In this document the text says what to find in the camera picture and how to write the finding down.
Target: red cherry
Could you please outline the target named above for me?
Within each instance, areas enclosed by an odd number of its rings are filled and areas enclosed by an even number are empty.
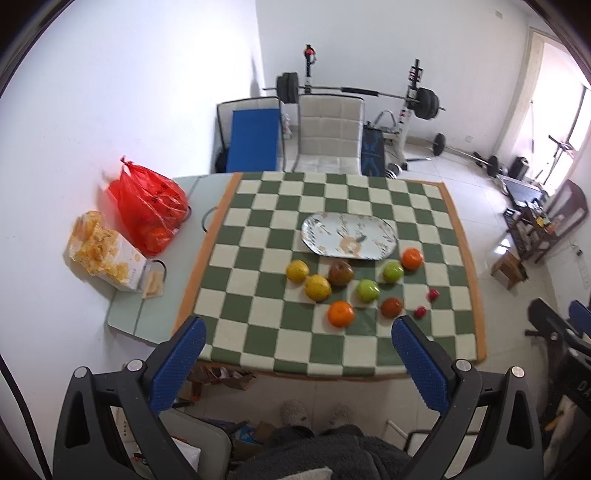
[[[427,298],[429,301],[435,301],[435,300],[437,300],[438,296],[439,296],[439,291],[435,290],[435,288],[432,288],[431,290],[429,290]]]
[[[419,307],[414,311],[414,317],[417,320],[422,319],[427,314],[427,309],[425,307]]]

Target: plastic packaging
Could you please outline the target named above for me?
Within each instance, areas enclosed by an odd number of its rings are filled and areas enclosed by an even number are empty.
[[[105,228],[104,220],[94,210],[78,218],[70,237],[70,258],[120,290],[136,290],[146,258],[118,231]]]
[[[187,196],[172,180],[133,162],[124,163],[108,191],[117,202],[131,243],[147,257],[170,244],[189,215]]]

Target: black speaker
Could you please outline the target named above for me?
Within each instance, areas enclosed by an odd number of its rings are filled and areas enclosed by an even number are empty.
[[[507,172],[507,176],[511,177],[512,179],[523,180],[525,172],[527,172],[529,167],[530,162],[527,161],[527,158],[516,157],[511,166],[509,167],[509,172]]]

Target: wooden stool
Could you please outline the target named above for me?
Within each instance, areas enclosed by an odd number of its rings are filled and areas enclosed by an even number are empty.
[[[512,289],[519,282],[527,280],[527,272],[521,264],[521,260],[508,250],[493,264],[491,275],[494,275],[496,271],[500,271],[509,280],[507,290]]]

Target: plate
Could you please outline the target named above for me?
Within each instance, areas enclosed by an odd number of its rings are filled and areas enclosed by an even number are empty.
[[[301,225],[301,239],[324,257],[382,260],[396,247],[394,229],[381,218],[350,213],[315,213]]]

